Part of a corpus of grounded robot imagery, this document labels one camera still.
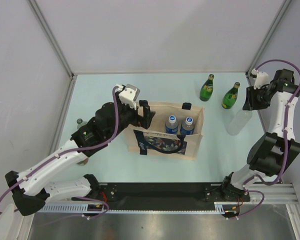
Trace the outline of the green Perrier bottle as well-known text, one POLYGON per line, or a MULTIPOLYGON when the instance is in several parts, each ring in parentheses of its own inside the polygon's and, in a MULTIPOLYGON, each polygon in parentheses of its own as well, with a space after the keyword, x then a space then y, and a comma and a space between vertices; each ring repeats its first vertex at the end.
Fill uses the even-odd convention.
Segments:
POLYGON ((207 102, 213 94, 213 90, 214 90, 213 80, 214 80, 214 77, 215 76, 213 74, 210 74, 208 76, 208 79, 205 81, 205 83, 202 85, 202 87, 200 89, 199 98, 203 102, 207 102))
POLYGON ((235 82, 233 87, 224 95, 221 106, 224 109, 231 109, 237 101, 238 92, 240 87, 239 82, 235 82))

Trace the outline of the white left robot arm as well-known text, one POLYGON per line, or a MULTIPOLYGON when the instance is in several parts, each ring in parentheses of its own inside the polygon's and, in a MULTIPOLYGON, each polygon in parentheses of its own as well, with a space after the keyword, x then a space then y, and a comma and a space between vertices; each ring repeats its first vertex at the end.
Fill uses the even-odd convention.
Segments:
POLYGON ((87 124, 50 156, 23 172, 10 171, 5 175, 17 210, 22 216, 32 215, 46 203, 68 198, 100 196, 101 187, 93 174, 72 181, 53 182, 52 179, 68 167, 85 161, 108 146, 129 125, 148 129, 155 112, 146 100, 141 100, 143 114, 119 100, 105 103, 87 124))

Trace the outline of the beige canvas tote bag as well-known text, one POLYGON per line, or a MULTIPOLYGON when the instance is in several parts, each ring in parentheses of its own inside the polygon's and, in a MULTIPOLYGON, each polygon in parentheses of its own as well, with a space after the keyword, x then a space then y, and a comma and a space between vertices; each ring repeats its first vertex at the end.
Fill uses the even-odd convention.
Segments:
POLYGON ((205 108, 189 102, 150 101, 148 105, 155 112, 150 127, 144 129, 129 125, 123 131, 128 150, 144 156, 171 156, 184 160, 195 160, 203 138, 205 108), (176 117, 179 126, 187 117, 193 119, 193 134, 186 135, 183 143, 181 143, 179 133, 170 134, 166 132, 165 123, 171 115, 176 117))

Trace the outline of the Pocari Sweat bottle clear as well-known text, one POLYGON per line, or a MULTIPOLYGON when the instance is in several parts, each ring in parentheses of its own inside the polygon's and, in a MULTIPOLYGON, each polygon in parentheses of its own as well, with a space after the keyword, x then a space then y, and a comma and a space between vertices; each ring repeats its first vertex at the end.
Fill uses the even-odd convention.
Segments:
POLYGON ((238 135, 252 118, 252 115, 252 111, 240 109, 228 125, 227 132, 231 136, 238 135))

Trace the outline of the Pocari Sweat bottle labelled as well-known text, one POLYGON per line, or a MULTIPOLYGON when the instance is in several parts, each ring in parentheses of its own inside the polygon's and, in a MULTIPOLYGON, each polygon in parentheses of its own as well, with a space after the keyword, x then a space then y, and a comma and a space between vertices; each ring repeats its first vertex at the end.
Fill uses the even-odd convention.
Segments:
POLYGON ((180 127, 181 135, 192 135, 194 133, 195 125, 192 117, 188 116, 182 122, 180 127))

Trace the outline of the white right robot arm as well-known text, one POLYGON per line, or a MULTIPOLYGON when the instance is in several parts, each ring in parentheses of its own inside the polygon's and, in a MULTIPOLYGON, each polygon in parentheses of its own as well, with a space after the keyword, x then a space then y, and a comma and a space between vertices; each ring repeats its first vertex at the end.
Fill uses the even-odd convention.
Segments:
POLYGON ((249 74, 254 85, 247 87, 245 103, 231 127, 243 127, 246 115, 255 110, 271 108, 268 130, 251 147, 246 165, 225 177, 220 194, 226 201, 235 201, 248 192, 249 186, 260 180, 266 186, 276 184, 300 153, 300 143, 294 135, 294 110, 300 96, 300 84, 295 84, 294 72, 280 69, 273 80, 263 71, 249 74))

